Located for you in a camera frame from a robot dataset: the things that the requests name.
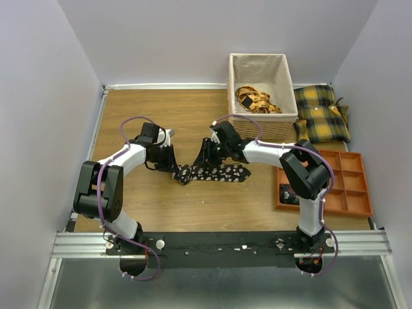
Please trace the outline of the black floral tie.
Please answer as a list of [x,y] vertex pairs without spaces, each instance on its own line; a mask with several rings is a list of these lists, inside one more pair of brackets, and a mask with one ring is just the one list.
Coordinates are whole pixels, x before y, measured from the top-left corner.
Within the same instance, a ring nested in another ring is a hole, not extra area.
[[172,172],[172,178],[181,185],[187,185],[191,181],[237,183],[244,182],[251,174],[241,164],[223,164],[209,167],[179,165],[177,171]]

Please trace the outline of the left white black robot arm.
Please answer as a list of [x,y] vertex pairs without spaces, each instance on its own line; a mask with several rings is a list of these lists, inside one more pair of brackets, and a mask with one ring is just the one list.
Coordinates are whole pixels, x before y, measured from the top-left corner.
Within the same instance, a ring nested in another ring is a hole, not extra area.
[[155,253],[144,243],[142,226],[123,209],[124,177],[133,169],[153,163],[168,173],[177,167],[171,137],[172,129],[145,122],[134,139],[126,139],[123,147],[99,161],[85,161],[80,168],[73,200],[73,210],[97,220],[113,241],[128,254],[141,249]]

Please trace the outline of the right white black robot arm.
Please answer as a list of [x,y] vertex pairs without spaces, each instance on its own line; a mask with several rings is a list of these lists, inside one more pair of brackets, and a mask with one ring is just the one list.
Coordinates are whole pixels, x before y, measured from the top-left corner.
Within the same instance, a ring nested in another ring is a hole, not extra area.
[[323,219],[324,198],[333,187],[333,171],[308,140],[295,144],[274,144],[259,138],[242,139],[228,121],[213,122],[212,136],[204,138],[194,166],[216,170],[231,158],[243,164],[268,164],[281,168],[299,200],[300,220],[296,245],[311,252],[320,245],[326,225]]

